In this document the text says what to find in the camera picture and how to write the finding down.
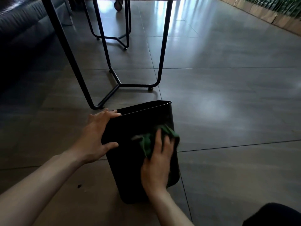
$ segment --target caster wheel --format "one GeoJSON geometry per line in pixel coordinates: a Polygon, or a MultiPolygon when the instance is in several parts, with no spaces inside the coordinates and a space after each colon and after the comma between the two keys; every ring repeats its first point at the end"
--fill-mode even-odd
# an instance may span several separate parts
{"type": "Polygon", "coordinates": [[[116,11],[119,12],[122,10],[122,4],[123,4],[123,1],[115,1],[114,8],[116,9],[116,11]]]}

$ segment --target person's left hand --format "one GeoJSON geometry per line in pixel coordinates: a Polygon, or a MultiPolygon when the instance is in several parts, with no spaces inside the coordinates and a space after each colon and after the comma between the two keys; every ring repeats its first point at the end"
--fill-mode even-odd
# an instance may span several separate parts
{"type": "Polygon", "coordinates": [[[91,163],[104,156],[110,149],[118,147],[118,143],[110,142],[101,144],[101,137],[111,118],[121,116],[117,110],[108,111],[106,108],[102,112],[89,114],[88,124],[84,127],[80,138],[68,150],[77,160],[82,163],[91,163]]]}

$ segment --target black trash can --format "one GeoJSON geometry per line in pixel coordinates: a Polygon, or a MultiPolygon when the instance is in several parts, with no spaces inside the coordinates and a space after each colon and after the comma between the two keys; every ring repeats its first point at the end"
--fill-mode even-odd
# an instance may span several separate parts
{"type": "MultiPolygon", "coordinates": [[[[107,152],[120,197],[126,204],[147,201],[141,184],[140,170],[145,155],[131,138],[135,135],[152,132],[154,127],[167,124],[174,130],[170,101],[152,101],[118,110],[122,115],[111,119],[102,136],[101,142],[117,142],[118,148],[107,152]]],[[[170,162],[171,175],[168,186],[180,179],[176,149],[170,162]]]]}

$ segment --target black pants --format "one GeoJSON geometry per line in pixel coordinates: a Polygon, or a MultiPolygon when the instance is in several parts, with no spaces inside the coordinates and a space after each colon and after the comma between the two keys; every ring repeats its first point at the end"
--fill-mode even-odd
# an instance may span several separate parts
{"type": "Polygon", "coordinates": [[[268,203],[243,222],[243,226],[257,225],[301,225],[301,213],[277,203],[268,203]]]}

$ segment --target black metal table leg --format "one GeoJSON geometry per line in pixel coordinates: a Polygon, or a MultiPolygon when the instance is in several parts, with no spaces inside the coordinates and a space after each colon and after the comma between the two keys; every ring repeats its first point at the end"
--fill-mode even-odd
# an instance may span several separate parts
{"type": "MultiPolygon", "coordinates": [[[[82,1],[82,5],[84,7],[84,11],[87,16],[88,24],[89,24],[92,35],[95,36],[97,40],[100,40],[101,35],[96,35],[94,33],[85,0],[82,1]]],[[[132,30],[130,1],[125,1],[125,15],[126,15],[126,33],[119,37],[105,36],[105,38],[117,40],[124,47],[124,49],[127,49],[129,47],[129,34],[131,33],[131,30],[132,30]],[[120,41],[120,39],[122,39],[125,36],[126,36],[126,45],[122,41],[120,41]]]]}
{"type": "Polygon", "coordinates": [[[66,35],[62,28],[62,24],[60,23],[60,20],[58,19],[58,16],[55,12],[55,8],[54,8],[51,0],[42,0],[42,2],[44,4],[44,7],[46,9],[46,12],[47,12],[50,20],[51,20],[51,23],[55,29],[58,39],[62,45],[62,48],[64,49],[64,52],[69,60],[72,70],[77,78],[77,81],[78,81],[78,83],[83,91],[83,94],[88,102],[88,105],[90,106],[91,109],[102,109],[104,103],[115,93],[115,91],[118,90],[119,87],[142,87],[142,88],[152,89],[153,87],[156,87],[157,85],[159,85],[159,83],[161,81],[161,76],[162,76],[164,55],[165,55],[167,36],[168,36],[169,21],[170,21],[171,9],[172,9],[172,1],[167,2],[164,32],[163,32],[163,39],[162,39],[161,56],[160,56],[160,63],[159,63],[159,71],[158,71],[158,78],[157,78],[156,83],[154,83],[154,84],[124,84],[124,83],[121,83],[121,81],[119,80],[115,71],[111,67],[110,57],[109,57],[109,53],[108,53],[108,49],[107,49],[106,38],[104,36],[103,27],[102,27],[101,18],[100,18],[100,12],[98,9],[97,1],[93,0],[94,9],[96,12],[96,18],[97,18],[97,22],[98,22],[98,26],[99,26],[99,30],[100,30],[100,38],[102,39],[103,48],[104,48],[105,56],[107,59],[107,64],[110,69],[110,73],[112,73],[114,79],[117,82],[117,85],[97,105],[93,104],[90,93],[87,89],[87,86],[82,77],[81,71],[77,65],[75,57],[74,57],[72,50],[70,48],[70,45],[67,41],[66,35]]]}

